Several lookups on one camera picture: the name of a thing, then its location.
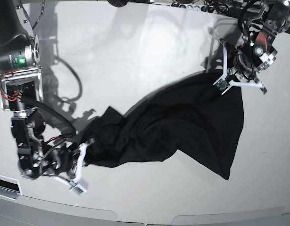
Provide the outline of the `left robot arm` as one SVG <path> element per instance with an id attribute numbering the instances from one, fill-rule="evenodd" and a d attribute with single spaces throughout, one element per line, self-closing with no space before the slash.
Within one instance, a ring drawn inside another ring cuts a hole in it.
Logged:
<path id="1" fill-rule="evenodd" d="M 235 47 L 219 39 L 223 46 L 223 73 L 213 85 L 222 95 L 232 87 L 258 88 L 265 94 L 265 84 L 257 75 L 276 60 L 273 42 L 290 26 L 290 0 L 252 0 L 238 16 L 243 44 Z"/>

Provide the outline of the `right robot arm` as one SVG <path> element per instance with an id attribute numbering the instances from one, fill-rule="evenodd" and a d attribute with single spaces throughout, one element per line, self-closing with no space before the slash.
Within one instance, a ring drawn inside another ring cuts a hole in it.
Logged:
<path id="1" fill-rule="evenodd" d="M 76 135 L 73 124 L 44 103 L 39 39 L 33 32 L 22 3 L 0 0 L 0 95 L 2 108 L 13 113 L 11 132 L 17 144 L 18 167 L 24 178 L 53 177 L 72 192 L 88 190 L 82 177 L 88 139 L 66 145 Z M 45 111 L 68 128 L 52 140 L 44 140 Z"/>

